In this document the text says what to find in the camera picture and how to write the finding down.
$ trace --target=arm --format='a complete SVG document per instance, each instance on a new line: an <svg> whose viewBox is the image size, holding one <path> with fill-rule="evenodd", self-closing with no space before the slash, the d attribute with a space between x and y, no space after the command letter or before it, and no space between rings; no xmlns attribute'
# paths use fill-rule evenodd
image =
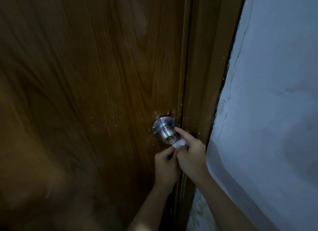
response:
<svg viewBox="0 0 318 231"><path fill-rule="evenodd" d="M170 146L155 156L155 184L146 201L141 206L136 217L127 231L155 231L158 230L164 204L177 182L179 171L177 152Z"/></svg>
<svg viewBox="0 0 318 231"><path fill-rule="evenodd" d="M220 230L257 230L211 177L205 160L205 145L180 128L176 127L176 131L189 146L188 150L185 146L177 150L179 165L199 188Z"/></svg>

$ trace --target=wood grain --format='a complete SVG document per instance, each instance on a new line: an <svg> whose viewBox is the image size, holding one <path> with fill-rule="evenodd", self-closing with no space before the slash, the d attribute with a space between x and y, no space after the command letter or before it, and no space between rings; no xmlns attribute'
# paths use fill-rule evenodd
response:
<svg viewBox="0 0 318 231"><path fill-rule="evenodd" d="M184 2L0 0L1 191L17 193L2 198L2 224L74 228L79 209L129 224L163 148L152 122L177 112ZM60 203L67 215L50 211Z"/></svg>
<svg viewBox="0 0 318 231"><path fill-rule="evenodd" d="M182 128L207 145L243 0L193 0ZM178 181L175 230L185 230L195 185Z"/></svg>

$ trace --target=hand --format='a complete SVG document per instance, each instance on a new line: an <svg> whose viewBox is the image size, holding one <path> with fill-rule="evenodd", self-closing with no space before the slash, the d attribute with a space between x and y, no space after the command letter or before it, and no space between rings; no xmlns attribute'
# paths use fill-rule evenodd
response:
<svg viewBox="0 0 318 231"><path fill-rule="evenodd" d="M194 182L198 178L205 177L209 174L208 167L205 159L205 145L185 130L175 127L178 132L186 141L186 146L181 146L176 150L179 165L182 171Z"/></svg>
<svg viewBox="0 0 318 231"><path fill-rule="evenodd" d="M179 169L177 162L177 152L175 148L170 146L166 150L155 155L155 187L163 189L171 193L174 184L179 177Z"/></svg>

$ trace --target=forearm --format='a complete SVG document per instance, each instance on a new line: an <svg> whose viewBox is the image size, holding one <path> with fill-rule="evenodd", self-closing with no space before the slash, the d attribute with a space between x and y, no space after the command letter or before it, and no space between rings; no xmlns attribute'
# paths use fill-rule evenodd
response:
<svg viewBox="0 0 318 231"><path fill-rule="evenodd" d="M154 186L127 231L156 231L169 191Z"/></svg>
<svg viewBox="0 0 318 231"><path fill-rule="evenodd" d="M220 230L257 230L209 173L196 180Z"/></svg>

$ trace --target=wooden door frame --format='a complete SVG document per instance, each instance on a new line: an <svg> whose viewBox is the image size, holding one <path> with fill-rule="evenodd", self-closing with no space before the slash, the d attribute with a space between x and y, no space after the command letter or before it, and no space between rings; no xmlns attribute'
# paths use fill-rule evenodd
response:
<svg viewBox="0 0 318 231"><path fill-rule="evenodd" d="M185 0L177 125L208 144L244 0ZM173 230L186 230L195 192L184 174L173 192Z"/></svg>

